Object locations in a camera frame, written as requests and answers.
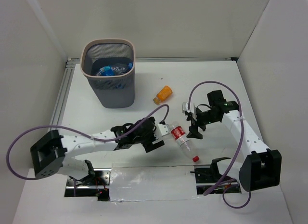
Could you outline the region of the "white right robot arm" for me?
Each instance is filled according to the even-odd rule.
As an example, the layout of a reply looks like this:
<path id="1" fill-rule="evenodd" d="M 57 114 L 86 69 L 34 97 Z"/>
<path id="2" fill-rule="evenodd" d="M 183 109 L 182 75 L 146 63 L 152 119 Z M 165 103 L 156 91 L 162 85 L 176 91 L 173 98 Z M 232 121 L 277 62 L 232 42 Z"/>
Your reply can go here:
<path id="1" fill-rule="evenodd" d="M 200 129 L 215 122 L 223 123 L 235 141 L 241 144 L 244 157 L 238 170 L 237 180 L 246 192 L 278 186 L 280 183 L 282 156 L 278 150 L 271 150 L 254 132 L 239 112 L 236 101 L 227 101 L 221 90 L 207 94 L 209 110 L 201 111 L 195 105 L 183 103 L 182 111 L 190 121 L 188 138 L 202 139 Z"/>

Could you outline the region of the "clear bottle dark blue label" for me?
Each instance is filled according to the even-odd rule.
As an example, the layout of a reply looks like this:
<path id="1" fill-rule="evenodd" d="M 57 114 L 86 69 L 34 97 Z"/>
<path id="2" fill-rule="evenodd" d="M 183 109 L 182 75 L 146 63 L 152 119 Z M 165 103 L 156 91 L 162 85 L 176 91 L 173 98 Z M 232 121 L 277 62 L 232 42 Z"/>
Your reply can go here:
<path id="1" fill-rule="evenodd" d="M 108 77 L 108 76 L 114 76 L 114 71 L 112 70 L 112 68 L 110 66 L 104 66 L 101 67 L 99 70 L 97 70 L 94 74 L 94 76 L 104 76 L 104 77 Z"/>

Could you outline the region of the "clear bottle light blue label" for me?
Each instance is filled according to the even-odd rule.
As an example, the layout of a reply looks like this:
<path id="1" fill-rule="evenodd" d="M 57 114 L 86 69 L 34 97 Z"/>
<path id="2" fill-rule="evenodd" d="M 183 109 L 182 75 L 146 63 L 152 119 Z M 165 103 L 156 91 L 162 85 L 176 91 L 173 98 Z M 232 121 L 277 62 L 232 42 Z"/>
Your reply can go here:
<path id="1" fill-rule="evenodd" d="M 128 64 L 116 63 L 111 66 L 115 75 L 126 74 L 132 69 L 132 67 L 133 67 L 132 63 L 128 63 Z"/>

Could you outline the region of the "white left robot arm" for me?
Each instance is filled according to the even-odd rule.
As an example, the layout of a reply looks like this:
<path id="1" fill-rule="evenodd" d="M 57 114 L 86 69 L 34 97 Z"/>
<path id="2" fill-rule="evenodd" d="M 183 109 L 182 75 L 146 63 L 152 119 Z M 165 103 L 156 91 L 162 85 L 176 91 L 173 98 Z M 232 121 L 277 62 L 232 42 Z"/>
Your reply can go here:
<path id="1" fill-rule="evenodd" d="M 136 144 L 141 144 L 149 153 L 165 144 L 163 136 L 167 134 L 169 127 L 164 122 L 157 123 L 154 117 L 93 135 L 63 136 L 51 130 L 30 148 L 35 179 L 62 174 L 89 185 L 95 179 L 92 163 L 87 159 L 78 160 L 77 156 L 129 149 Z"/>

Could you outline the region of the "clear bottle red label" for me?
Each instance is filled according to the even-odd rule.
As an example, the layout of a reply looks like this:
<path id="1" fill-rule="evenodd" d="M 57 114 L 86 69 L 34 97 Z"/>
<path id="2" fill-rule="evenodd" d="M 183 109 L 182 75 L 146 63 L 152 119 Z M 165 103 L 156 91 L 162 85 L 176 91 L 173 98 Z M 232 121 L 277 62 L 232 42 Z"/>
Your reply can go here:
<path id="1" fill-rule="evenodd" d="M 197 149 L 192 140 L 187 138 L 184 129 L 177 122 L 169 124 L 169 128 L 182 153 L 193 162 L 198 162 L 200 158 Z"/>

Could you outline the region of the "orange juice bottle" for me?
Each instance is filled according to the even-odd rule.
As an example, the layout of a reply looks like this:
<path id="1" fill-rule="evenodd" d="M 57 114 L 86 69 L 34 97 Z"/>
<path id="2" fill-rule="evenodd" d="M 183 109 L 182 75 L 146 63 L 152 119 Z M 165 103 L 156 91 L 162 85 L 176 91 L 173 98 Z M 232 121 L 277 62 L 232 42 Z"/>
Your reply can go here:
<path id="1" fill-rule="evenodd" d="M 168 97 L 173 94 L 172 89 L 169 86 L 164 86 L 159 93 L 157 93 L 156 97 L 153 99 L 155 104 L 160 104 L 165 101 Z"/>

